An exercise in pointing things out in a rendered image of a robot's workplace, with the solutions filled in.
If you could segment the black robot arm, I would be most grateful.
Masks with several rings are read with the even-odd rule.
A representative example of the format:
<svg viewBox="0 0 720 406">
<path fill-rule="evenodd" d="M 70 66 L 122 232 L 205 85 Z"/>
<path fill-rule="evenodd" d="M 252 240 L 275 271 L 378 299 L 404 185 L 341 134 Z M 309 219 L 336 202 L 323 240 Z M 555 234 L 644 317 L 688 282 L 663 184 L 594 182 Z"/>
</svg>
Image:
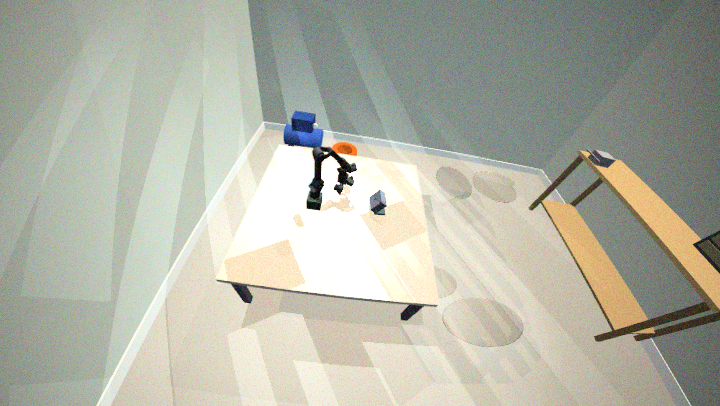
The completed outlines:
<svg viewBox="0 0 720 406">
<path fill-rule="evenodd" d="M 325 154 L 324 152 L 327 153 Z M 312 151 L 312 157 L 314 160 L 314 177 L 308 185 L 308 187 L 310 188 L 309 199 L 319 200 L 320 192 L 324 186 L 324 181 L 321 178 L 322 162 L 329 156 L 332 156 L 341 166 L 336 169 L 339 172 L 339 176 L 345 177 L 347 175 L 347 172 L 352 173 L 354 171 L 357 171 L 355 163 L 349 164 L 349 162 L 345 158 L 339 156 L 332 147 L 316 147 Z M 346 184 L 349 186 L 352 186 L 354 184 L 353 176 L 346 176 L 346 181 L 344 185 Z"/>
</svg>

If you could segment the grey metal panel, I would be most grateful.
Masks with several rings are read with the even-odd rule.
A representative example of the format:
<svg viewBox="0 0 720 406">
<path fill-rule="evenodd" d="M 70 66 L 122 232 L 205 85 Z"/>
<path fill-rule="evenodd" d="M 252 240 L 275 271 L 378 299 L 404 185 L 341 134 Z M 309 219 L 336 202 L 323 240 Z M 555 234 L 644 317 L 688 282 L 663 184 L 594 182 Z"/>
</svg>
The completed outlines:
<svg viewBox="0 0 720 406">
<path fill-rule="evenodd" d="M 385 215 L 386 196 L 381 190 L 377 191 L 370 197 L 370 209 L 374 215 Z"/>
</svg>

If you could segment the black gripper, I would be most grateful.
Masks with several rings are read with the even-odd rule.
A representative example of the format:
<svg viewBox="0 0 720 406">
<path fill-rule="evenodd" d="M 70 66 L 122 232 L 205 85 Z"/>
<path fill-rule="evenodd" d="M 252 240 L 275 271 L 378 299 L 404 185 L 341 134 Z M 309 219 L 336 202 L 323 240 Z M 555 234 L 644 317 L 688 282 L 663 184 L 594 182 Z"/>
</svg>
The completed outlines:
<svg viewBox="0 0 720 406">
<path fill-rule="evenodd" d="M 347 173 L 347 175 L 348 175 L 348 177 L 349 177 L 349 174 L 348 174 L 348 173 Z M 347 176 L 347 175 L 346 175 L 346 176 Z M 335 186 L 334 186 L 334 190 L 336 190 L 338 194 L 340 194 L 340 192 L 343 191 L 343 188 L 344 188 L 343 185 L 344 185 L 344 183 L 345 183 L 345 181 L 346 181 L 346 176 L 345 176 L 345 177 L 341 177 L 341 176 L 339 176 L 339 174 L 338 174 L 338 180 L 337 180 L 337 182 L 339 182 L 340 184 L 335 184 Z"/>
</svg>

